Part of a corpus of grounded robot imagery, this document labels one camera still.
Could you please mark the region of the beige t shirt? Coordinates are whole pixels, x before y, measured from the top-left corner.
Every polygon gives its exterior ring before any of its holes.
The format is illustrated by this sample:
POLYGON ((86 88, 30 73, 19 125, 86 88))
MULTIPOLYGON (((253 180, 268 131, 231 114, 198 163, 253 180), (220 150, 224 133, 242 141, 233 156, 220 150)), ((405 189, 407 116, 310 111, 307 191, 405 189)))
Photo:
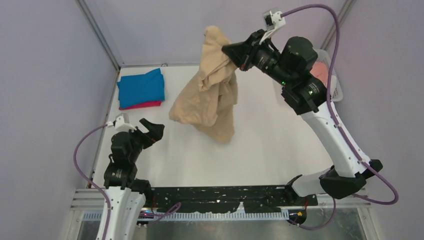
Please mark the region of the beige t shirt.
POLYGON ((236 65, 222 52, 231 42, 217 26, 204 31, 199 68, 176 97, 169 119, 192 125, 221 144, 234 134, 234 106, 238 103, 236 65))

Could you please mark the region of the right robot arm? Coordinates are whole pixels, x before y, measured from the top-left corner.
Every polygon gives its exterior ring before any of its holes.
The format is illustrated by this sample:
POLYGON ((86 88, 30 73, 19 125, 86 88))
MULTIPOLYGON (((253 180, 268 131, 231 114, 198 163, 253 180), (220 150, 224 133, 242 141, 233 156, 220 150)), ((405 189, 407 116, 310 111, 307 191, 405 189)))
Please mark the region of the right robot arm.
POLYGON ((263 40, 264 35, 260 29, 247 40, 224 45, 221 50, 240 70, 256 67, 282 86, 284 101, 311 127, 333 163, 323 172, 298 175, 289 181, 287 202, 299 205, 306 196, 315 194, 338 200, 356 194, 383 164, 359 152, 333 104, 327 101, 327 87, 311 74, 318 58, 312 43, 293 36, 279 51, 270 39, 263 40))

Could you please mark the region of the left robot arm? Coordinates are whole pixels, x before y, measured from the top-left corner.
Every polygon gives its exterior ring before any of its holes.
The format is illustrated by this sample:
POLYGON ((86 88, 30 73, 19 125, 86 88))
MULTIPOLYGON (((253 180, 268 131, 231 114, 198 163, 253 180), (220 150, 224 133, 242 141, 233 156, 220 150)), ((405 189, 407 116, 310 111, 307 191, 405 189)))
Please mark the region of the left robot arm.
POLYGON ((107 123, 117 132, 111 137, 109 164, 103 175, 105 203, 97 234, 99 240, 130 240, 142 207, 153 202, 150 182, 136 178, 136 162, 143 150, 162 139, 165 126, 145 118, 139 122, 147 132, 130 124, 124 113, 107 123))

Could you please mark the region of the pink folded t shirt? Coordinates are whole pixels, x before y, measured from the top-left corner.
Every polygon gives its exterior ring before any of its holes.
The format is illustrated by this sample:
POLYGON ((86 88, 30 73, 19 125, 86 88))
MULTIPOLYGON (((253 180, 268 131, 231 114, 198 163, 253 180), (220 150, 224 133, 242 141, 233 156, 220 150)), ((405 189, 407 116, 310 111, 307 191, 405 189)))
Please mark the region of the pink folded t shirt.
POLYGON ((150 108, 150 107, 159 107, 162 105, 161 101, 147 101, 143 103, 138 103, 128 107, 119 107, 119 110, 131 110, 131 109, 140 109, 140 108, 150 108))

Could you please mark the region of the blue folded t shirt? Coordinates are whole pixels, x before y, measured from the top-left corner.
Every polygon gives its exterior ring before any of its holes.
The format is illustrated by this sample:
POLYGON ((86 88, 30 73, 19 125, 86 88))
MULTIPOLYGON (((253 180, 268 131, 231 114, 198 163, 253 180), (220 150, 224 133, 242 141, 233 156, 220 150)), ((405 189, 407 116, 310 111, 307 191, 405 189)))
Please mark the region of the blue folded t shirt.
POLYGON ((117 87, 121 109, 165 100, 165 80, 160 68, 145 74, 122 76, 117 87))

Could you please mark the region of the salmon t shirt in basket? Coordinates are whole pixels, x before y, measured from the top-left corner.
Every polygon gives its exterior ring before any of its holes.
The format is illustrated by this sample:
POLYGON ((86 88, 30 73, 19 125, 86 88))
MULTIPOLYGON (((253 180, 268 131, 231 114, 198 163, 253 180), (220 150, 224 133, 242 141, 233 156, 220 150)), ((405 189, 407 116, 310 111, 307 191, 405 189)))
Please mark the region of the salmon t shirt in basket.
POLYGON ((325 63, 316 61, 313 64, 312 69, 310 70, 310 73, 312 74, 313 77, 320 80, 327 87, 329 71, 325 63))

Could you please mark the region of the white plastic basket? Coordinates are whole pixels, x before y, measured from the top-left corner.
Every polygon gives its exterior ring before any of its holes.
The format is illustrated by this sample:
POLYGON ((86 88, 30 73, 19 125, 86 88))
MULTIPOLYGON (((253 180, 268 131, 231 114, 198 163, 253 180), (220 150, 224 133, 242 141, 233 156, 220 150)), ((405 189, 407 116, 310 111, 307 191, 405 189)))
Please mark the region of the white plastic basket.
MULTIPOLYGON (((332 62, 332 59, 327 51, 323 49, 313 49, 317 53, 317 60, 313 64, 313 67, 310 73, 320 81, 324 83, 325 86, 328 84, 329 69, 332 62)), ((336 73, 335 67, 331 72, 331 99, 333 102, 340 102, 343 99, 343 92, 339 84, 339 78, 336 73)))

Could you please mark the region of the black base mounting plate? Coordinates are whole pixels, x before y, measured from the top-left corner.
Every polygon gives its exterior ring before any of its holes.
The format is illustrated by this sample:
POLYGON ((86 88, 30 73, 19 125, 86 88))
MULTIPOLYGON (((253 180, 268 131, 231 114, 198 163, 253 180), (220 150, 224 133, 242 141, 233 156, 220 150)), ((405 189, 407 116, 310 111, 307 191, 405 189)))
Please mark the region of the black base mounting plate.
POLYGON ((144 207, 164 212, 177 203, 178 213, 234 213, 240 205, 247 213, 276 213, 281 207, 317 206, 318 200, 299 197, 285 185, 155 187, 144 207))

